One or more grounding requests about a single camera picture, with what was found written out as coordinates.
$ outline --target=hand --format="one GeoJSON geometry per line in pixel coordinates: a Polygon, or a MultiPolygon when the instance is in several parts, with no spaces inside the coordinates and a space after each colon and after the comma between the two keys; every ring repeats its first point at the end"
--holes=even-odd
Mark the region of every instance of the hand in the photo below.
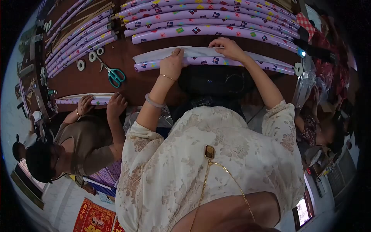
{"type": "Polygon", "coordinates": [[[121,94],[115,93],[108,102],[107,119],[118,118],[127,106],[125,98],[121,94]]]}
{"type": "Polygon", "coordinates": [[[160,74],[168,76],[175,81],[179,78],[180,72],[186,65],[182,64],[184,49],[176,48],[172,54],[160,61],[160,74]]]}
{"type": "Polygon", "coordinates": [[[85,95],[80,98],[76,109],[78,115],[82,116],[94,108],[94,106],[90,105],[93,99],[94,97],[92,95],[85,95]]]}
{"type": "Polygon", "coordinates": [[[228,38],[219,37],[211,41],[209,48],[212,47],[220,47],[216,48],[215,51],[234,61],[242,62],[247,56],[234,40],[228,38]]]}
{"type": "Polygon", "coordinates": [[[337,110],[339,110],[340,107],[341,107],[341,104],[343,104],[343,98],[340,96],[340,94],[338,95],[338,102],[337,102],[337,104],[338,104],[337,110]]]}
{"type": "Polygon", "coordinates": [[[318,104],[318,101],[319,101],[318,87],[316,85],[313,86],[313,90],[314,90],[314,101],[318,104]]]}

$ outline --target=floral shirt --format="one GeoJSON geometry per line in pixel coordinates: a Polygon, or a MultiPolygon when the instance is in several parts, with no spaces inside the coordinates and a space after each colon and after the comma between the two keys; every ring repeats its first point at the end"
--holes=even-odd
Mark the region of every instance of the floral shirt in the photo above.
{"type": "MultiPolygon", "coordinates": [[[[263,134],[247,128],[236,112],[224,107],[187,111],[164,140],[134,123],[126,134],[116,213],[126,232],[171,231],[195,209],[201,196],[207,159],[225,166],[244,194],[272,192],[283,216],[304,193],[303,167],[295,142],[294,106],[282,101],[267,111],[263,134]]],[[[201,204],[241,192],[219,166],[211,166],[201,204]]]]}

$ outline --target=black hair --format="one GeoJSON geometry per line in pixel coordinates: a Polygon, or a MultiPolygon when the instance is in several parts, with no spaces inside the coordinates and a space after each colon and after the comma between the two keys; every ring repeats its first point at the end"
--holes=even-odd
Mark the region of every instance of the black hair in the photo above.
{"type": "Polygon", "coordinates": [[[21,158],[19,157],[19,147],[22,144],[19,142],[19,135],[17,134],[16,142],[13,144],[13,156],[18,162],[21,162],[21,158]]]}
{"type": "Polygon", "coordinates": [[[55,170],[50,167],[52,143],[43,143],[41,140],[26,150],[26,163],[31,175],[43,183],[51,183],[55,170]]]}
{"type": "Polygon", "coordinates": [[[342,119],[333,118],[332,123],[335,128],[334,139],[327,147],[330,148],[334,154],[336,154],[344,146],[345,130],[342,119]]]}

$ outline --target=white tape roll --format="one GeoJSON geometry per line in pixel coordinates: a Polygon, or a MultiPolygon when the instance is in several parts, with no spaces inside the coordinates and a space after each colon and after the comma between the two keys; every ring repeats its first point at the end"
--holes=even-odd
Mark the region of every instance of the white tape roll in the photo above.
{"type": "Polygon", "coordinates": [[[79,60],[79,62],[77,62],[77,69],[79,71],[83,71],[85,69],[85,62],[83,60],[79,60]]]}
{"type": "Polygon", "coordinates": [[[94,62],[96,60],[96,53],[95,52],[90,52],[89,53],[89,61],[94,62]]]}
{"type": "Polygon", "coordinates": [[[303,74],[303,66],[301,63],[295,63],[295,75],[301,76],[303,74]]]}
{"type": "Polygon", "coordinates": [[[104,53],[104,48],[98,48],[96,53],[98,54],[98,56],[102,55],[104,53]]]}
{"type": "Polygon", "coordinates": [[[52,28],[52,21],[51,21],[51,20],[50,20],[49,23],[48,23],[47,30],[50,30],[50,28],[52,28]]]}

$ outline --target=gray shirt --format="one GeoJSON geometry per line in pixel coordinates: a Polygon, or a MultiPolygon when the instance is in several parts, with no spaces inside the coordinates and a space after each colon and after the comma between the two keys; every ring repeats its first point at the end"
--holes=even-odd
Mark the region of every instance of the gray shirt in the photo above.
{"type": "Polygon", "coordinates": [[[112,134],[100,118],[85,115],[72,124],[62,123],[54,142],[61,145],[68,138],[74,141],[71,174],[92,175],[114,162],[109,148],[113,144],[112,134]]]}

